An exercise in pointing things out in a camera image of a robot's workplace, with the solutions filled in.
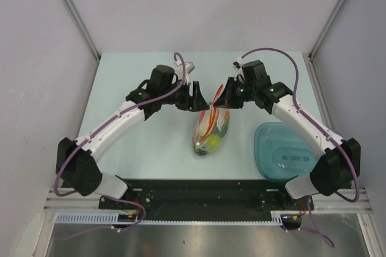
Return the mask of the clear orange zip top bag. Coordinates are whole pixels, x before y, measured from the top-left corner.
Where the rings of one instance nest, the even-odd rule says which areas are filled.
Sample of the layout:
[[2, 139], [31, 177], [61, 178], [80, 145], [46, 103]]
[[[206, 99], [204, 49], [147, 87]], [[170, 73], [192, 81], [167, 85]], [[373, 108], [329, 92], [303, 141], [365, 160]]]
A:
[[219, 88], [218, 88], [218, 90], [217, 90], [217, 92], [216, 92], [212, 102], [209, 103], [209, 110], [213, 110], [214, 114], [213, 114], [213, 118], [212, 118], [212, 127], [211, 127], [211, 130], [208, 132], [208, 134], [206, 134], [206, 135], [204, 135], [202, 137], [200, 137], [198, 135], [198, 132], [197, 132], [197, 130], [198, 130], [198, 122], [197, 122], [197, 126], [196, 126], [195, 131], [194, 131], [194, 133], [192, 135], [192, 147], [193, 147], [194, 153], [197, 156], [205, 156], [205, 155], [208, 155], [208, 154], [212, 154], [212, 153], [216, 152], [221, 147], [221, 145], [220, 145], [220, 147], [216, 151], [210, 153], [210, 152], [205, 150], [204, 144], [205, 144], [205, 139], [206, 139], [206, 137], [209, 134], [213, 133], [213, 134], [218, 135], [217, 134], [217, 127], [216, 127], [216, 120], [217, 120], [217, 117], [218, 117], [218, 109], [223, 109], [223, 108], [214, 107], [213, 103], [214, 103], [214, 101], [216, 101], [218, 99], [218, 97], [220, 96], [220, 94], [223, 91], [223, 89], [224, 89], [224, 85], [221, 84], [219, 86]]

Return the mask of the green fake pear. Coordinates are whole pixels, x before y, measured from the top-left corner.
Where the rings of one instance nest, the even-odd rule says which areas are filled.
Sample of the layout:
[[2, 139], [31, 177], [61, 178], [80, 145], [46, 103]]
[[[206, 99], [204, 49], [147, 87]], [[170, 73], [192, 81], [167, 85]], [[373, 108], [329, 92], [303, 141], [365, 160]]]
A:
[[222, 143], [222, 138], [219, 135], [216, 134], [209, 134], [205, 139], [205, 150], [208, 152], [214, 152], [216, 151]]

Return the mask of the white fake daikon radish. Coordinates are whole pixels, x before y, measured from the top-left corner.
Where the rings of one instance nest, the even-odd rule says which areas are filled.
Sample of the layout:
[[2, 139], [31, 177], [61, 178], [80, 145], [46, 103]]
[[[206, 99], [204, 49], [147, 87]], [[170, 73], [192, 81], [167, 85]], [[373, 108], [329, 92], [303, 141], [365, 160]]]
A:
[[200, 137], [208, 134], [212, 127], [212, 118], [214, 111], [213, 110], [205, 110], [202, 111], [198, 120], [198, 135]]

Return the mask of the orange green fake mango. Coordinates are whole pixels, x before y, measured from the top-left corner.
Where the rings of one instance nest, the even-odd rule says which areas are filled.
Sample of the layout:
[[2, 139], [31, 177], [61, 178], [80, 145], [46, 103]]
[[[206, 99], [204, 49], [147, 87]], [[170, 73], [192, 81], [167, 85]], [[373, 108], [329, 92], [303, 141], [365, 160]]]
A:
[[223, 138], [227, 134], [230, 123], [230, 112], [228, 109], [218, 109], [216, 120], [217, 134]]

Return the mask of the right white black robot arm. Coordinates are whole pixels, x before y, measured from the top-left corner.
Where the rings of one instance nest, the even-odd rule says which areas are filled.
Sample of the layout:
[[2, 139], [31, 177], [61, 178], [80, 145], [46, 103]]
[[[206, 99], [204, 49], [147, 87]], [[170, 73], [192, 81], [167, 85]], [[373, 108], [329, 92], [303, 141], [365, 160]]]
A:
[[278, 194], [284, 209], [293, 209], [300, 198], [322, 194], [330, 196], [344, 185], [353, 182], [359, 188], [361, 146], [354, 138], [345, 140], [309, 115], [298, 102], [295, 91], [282, 82], [272, 83], [259, 61], [241, 64], [234, 62], [235, 77], [227, 79], [223, 93], [214, 107], [241, 109], [245, 102], [254, 102], [283, 123], [311, 149], [317, 160], [309, 173], [293, 177]]

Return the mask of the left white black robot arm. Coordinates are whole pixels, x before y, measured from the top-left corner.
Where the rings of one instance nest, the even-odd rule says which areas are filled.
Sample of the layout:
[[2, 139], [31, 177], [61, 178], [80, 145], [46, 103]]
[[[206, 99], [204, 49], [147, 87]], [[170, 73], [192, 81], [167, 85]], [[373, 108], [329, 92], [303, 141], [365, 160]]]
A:
[[188, 112], [209, 109], [199, 83], [189, 82], [194, 68], [191, 62], [176, 63], [175, 68], [156, 66], [150, 78], [131, 91], [121, 106], [97, 128], [75, 140], [63, 138], [57, 149], [55, 194], [61, 195], [58, 184], [63, 180], [83, 197], [95, 193], [112, 198], [119, 208], [129, 207], [133, 201], [130, 185], [118, 176], [101, 172], [97, 163], [114, 143], [164, 105], [174, 105]]

